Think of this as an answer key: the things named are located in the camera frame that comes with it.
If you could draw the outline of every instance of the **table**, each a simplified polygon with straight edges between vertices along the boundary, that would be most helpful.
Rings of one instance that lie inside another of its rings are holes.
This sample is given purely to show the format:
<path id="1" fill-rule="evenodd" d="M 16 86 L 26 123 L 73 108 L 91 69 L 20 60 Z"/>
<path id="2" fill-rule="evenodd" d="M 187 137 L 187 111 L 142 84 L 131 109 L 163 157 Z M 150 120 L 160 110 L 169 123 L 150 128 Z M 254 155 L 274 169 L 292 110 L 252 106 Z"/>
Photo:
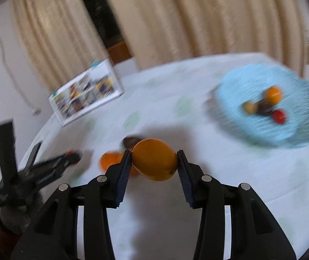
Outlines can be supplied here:
<path id="1" fill-rule="evenodd" d="M 63 182 L 72 187 L 102 174 L 100 156 L 120 149 L 130 134 L 158 138 L 221 183 L 249 183 L 276 217 L 298 258 L 309 247 L 309 146 L 300 149 L 264 148 L 238 140 L 220 127 L 209 111 L 211 91 L 234 67 L 275 63 L 262 54 L 202 57 L 171 63 L 121 79 L 125 93 L 86 116 L 61 127 L 51 117 L 20 163 L 40 140 L 38 159 L 69 149 L 83 158 L 76 167 L 43 190 L 46 199 Z M 226 208 L 226 220 L 230 211 Z M 83 251 L 81 214 L 79 257 Z M 186 203 L 176 173 L 164 182 L 131 177 L 123 203 L 108 209 L 117 260 L 191 260 L 197 241 L 200 210 Z M 225 259 L 230 256 L 230 224 L 226 225 Z"/>

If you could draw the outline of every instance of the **white framed picture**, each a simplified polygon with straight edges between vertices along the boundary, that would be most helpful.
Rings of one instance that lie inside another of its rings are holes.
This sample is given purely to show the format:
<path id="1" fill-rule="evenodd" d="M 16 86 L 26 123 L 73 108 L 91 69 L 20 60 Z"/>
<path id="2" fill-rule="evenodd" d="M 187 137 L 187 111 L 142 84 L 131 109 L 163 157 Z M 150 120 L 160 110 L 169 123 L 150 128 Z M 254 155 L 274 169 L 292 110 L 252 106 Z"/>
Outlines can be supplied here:
<path id="1" fill-rule="evenodd" d="M 49 97 L 50 105 L 65 126 L 124 93 L 107 58 L 79 74 Z"/>

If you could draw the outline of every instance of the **photo collage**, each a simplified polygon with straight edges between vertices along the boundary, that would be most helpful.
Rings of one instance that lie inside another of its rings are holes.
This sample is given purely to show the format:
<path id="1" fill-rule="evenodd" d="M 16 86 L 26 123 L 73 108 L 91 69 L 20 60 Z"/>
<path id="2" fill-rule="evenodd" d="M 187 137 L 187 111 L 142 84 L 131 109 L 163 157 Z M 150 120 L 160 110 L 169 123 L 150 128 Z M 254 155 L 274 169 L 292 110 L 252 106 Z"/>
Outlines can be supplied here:
<path id="1" fill-rule="evenodd" d="M 69 88 L 55 94 L 53 99 L 62 117 L 67 119 L 109 96 L 114 91 L 115 87 L 109 75 L 105 75 L 100 79 L 91 79 L 86 74 L 82 79 L 70 85 Z"/>

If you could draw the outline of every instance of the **blue plate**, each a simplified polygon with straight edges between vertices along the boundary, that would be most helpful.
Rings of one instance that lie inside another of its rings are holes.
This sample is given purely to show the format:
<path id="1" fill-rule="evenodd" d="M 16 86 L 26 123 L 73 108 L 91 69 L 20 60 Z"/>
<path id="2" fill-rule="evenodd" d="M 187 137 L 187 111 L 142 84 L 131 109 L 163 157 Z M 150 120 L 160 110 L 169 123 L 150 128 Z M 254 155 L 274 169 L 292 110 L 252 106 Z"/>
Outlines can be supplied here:
<path id="1" fill-rule="evenodd" d="M 275 109 L 283 109 L 287 121 L 275 124 L 271 117 L 248 116 L 245 101 L 262 99 L 271 86 L 278 86 L 283 99 Z M 272 146 L 301 147 L 309 143 L 309 83 L 285 67 L 247 65 L 230 71 L 216 90 L 217 103 L 230 124 L 256 143 Z"/>

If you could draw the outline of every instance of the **wall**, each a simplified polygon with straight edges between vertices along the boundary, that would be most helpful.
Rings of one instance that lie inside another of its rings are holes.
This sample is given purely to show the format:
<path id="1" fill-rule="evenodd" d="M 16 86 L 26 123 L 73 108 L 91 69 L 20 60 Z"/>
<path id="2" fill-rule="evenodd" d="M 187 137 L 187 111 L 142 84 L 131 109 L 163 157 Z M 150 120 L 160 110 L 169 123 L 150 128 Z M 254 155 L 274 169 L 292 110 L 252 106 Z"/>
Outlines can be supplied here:
<path id="1" fill-rule="evenodd" d="M 32 108 L 25 104 L 7 74 L 0 47 L 0 121 L 14 119 L 16 157 L 20 161 L 36 134 L 52 114 L 47 100 L 50 93 L 39 83 L 25 51 L 17 40 L 10 0 L 0 0 L 0 36 L 5 48 L 6 63 L 15 80 L 31 104 L 42 110 L 37 117 L 32 116 Z"/>

